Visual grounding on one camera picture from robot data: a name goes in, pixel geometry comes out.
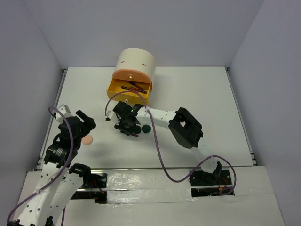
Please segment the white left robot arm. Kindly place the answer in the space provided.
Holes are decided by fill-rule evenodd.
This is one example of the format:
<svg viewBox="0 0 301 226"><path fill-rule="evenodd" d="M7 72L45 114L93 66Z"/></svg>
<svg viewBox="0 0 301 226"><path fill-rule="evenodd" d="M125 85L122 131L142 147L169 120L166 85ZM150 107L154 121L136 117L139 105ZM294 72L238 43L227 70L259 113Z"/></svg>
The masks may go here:
<svg viewBox="0 0 301 226"><path fill-rule="evenodd" d="M56 225L76 190L92 183L91 168L71 162L82 139L96 127L94 119L81 110L72 115L66 105L48 110L59 122L60 132L46 150L44 167L33 193L11 210L8 226Z"/></svg>

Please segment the yellow drawer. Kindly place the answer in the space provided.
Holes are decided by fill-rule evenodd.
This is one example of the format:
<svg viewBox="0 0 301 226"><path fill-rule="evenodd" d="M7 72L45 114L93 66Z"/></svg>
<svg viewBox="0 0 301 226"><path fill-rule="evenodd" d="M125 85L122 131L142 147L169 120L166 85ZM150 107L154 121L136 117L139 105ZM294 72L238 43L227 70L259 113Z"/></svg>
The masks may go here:
<svg viewBox="0 0 301 226"><path fill-rule="evenodd" d="M133 92L129 92L130 90L125 90L125 89L121 88L121 86L134 87L131 84L129 84L128 82L129 81L112 79L111 83L107 89L108 98L112 98L115 94L124 91L124 93L121 93L121 94L115 96L113 98L113 100L122 101L122 102L126 102L128 104L133 104L133 105L134 104L143 104L142 99L137 94L135 94ZM141 82L134 82L134 83L141 86L142 88L144 88L145 91L147 91L147 94L144 94L141 92L137 92L137 93L143 97L146 105L148 105L149 104L149 95L152 92L152 83L141 83Z"/></svg>

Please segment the peach round makeup puff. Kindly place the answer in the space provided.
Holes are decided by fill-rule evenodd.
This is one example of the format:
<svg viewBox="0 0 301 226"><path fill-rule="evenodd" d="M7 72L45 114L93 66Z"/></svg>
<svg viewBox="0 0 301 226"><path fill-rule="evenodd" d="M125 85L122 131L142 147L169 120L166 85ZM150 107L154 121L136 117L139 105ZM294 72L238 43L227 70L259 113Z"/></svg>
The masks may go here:
<svg viewBox="0 0 301 226"><path fill-rule="evenodd" d="M90 145L93 142L93 137L91 135L86 135L82 138L81 142L83 145Z"/></svg>

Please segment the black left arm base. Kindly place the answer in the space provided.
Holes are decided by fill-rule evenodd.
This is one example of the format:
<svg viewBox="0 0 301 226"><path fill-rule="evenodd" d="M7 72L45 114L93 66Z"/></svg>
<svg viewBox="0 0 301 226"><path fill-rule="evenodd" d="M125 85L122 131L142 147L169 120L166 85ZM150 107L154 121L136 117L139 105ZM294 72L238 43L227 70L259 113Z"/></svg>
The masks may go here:
<svg viewBox="0 0 301 226"><path fill-rule="evenodd" d="M106 182L107 173L94 174L89 166L75 163L69 173L77 174L80 187L71 197L71 200L94 200L97 204L107 203Z"/></svg>

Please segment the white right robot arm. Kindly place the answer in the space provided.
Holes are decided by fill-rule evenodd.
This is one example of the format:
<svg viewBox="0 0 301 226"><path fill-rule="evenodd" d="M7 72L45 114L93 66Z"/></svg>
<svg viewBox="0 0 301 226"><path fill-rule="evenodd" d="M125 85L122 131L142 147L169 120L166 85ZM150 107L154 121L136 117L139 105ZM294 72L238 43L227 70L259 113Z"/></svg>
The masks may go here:
<svg viewBox="0 0 301 226"><path fill-rule="evenodd" d="M166 111L142 104L130 106L119 101L113 110L105 111L105 118L107 121L113 120L114 128L128 136L138 135L142 125L151 125L159 161L164 169L166 167L160 153L156 127L168 129L176 142L181 147L191 150L200 162L199 167L205 172L207 183L215 184L220 180L222 164L206 145L202 125L187 109L180 107L176 111Z"/></svg>

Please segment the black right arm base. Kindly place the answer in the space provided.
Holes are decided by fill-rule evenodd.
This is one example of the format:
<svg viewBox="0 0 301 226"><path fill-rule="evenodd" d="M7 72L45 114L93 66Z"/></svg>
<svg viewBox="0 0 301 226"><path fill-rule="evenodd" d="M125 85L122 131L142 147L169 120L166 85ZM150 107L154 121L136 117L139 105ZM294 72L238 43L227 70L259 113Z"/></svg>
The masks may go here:
<svg viewBox="0 0 301 226"><path fill-rule="evenodd" d="M227 169L222 169L218 161L213 173L204 172L200 169L194 171L189 179L192 197L233 195L232 186L234 182Z"/></svg>

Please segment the orange top drawer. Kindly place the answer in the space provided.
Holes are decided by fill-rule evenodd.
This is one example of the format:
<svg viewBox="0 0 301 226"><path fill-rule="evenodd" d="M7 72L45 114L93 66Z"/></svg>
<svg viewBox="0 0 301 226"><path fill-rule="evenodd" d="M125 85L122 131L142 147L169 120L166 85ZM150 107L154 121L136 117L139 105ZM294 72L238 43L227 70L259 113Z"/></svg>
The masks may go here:
<svg viewBox="0 0 301 226"><path fill-rule="evenodd" d="M119 69L112 74L113 79L123 81L134 81L141 83L152 83L150 76L146 73L134 69Z"/></svg>

